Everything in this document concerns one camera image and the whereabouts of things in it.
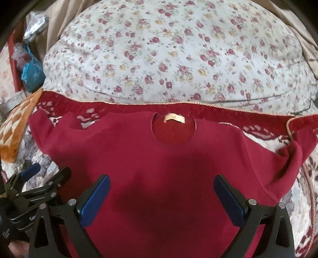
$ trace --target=blue plastic bag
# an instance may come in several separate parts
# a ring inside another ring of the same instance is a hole
[[[43,65],[34,57],[29,46],[24,45],[24,48],[30,54],[32,60],[23,67],[21,80],[23,81],[26,90],[32,92],[44,83],[45,75],[43,72]]]

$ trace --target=maroon shirt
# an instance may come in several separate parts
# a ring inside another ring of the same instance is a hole
[[[99,175],[110,176],[111,190],[86,228],[104,257],[219,258],[238,228],[213,191],[214,177],[222,174],[246,198],[274,206],[317,144],[304,128],[273,153],[238,128],[199,119],[189,139],[163,144],[153,134],[154,115],[109,113],[87,129],[72,113],[56,127],[42,110],[29,119],[39,148],[72,170],[61,190],[65,200],[77,198]]]

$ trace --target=metal screw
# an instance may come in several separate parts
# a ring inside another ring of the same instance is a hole
[[[282,203],[282,202],[280,202],[279,204],[278,204],[278,206],[281,208],[281,209],[285,209],[285,204],[284,203]]]
[[[42,203],[41,205],[40,205],[40,209],[41,210],[44,210],[46,208],[46,203]]]
[[[257,204],[257,201],[254,200],[254,199],[249,199],[249,200],[248,200],[248,203],[249,203],[250,205],[255,206],[255,205]]]
[[[70,200],[68,201],[68,205],[70,205],[70,206],[74,205],[75,203],[76,203],[76,200],[75,200],[75,199],[70,199]]]

